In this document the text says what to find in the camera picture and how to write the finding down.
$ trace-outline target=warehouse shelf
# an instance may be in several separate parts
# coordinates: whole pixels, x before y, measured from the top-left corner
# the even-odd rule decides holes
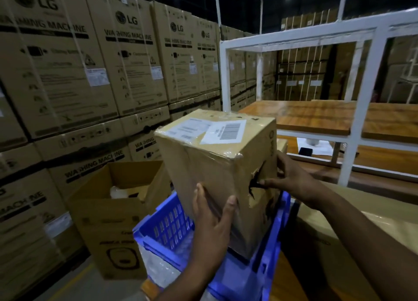
[[[224,111],[230,111],[230,84],[227,50],[241,50],[257,52],[257,101],[263,99],[262,77],[263,77],[263,56],[262,53],[276,50],[302,48],[308,46],[320,46],[337,44],[343,42],[357,42],[357,53],[361,56],[363,42],[371,40],[369,55],[365,66],[364,76],[353,113],[352,122],[349,124],[349,134],[343,135],[340,139],[333,138],[337,142],[347,143],[344,160],[341,164],[341,172],[338,184],[347,186],[350,173],[354,165],[354,159],[358,145],[367,144],[389,149],[418,151],[418,144],[415,142],[405,143],[399,141],[382,141],[381,139],[364,139],[362,136],[363,125],[372,98],[372,91],[376,82],[380,62],[388,38],[395,36],[409,36],[418,34],[418,9],[412,8],[392,13],[372,15],[368,17],[342,20],[342,13],[345,7],[345,0],[340,1],[337,21],[317,26],[296,28],[285,31],[261,34],[262,20],[260,20],[260,34],[239,39],[221,41],[219,46],[220,72],[222,84],[222,100]],[[221,24],[219,1],[217,0],[218,23]],[[353,66],[353,73],[357,72],[357,66]],[[261,111],[260,116],[268,115],[268,112]],[[293,136],[306,135],[306,130],[294,131]],[[324,132],[309,133],[317,139],[330,140],[330,136]]]

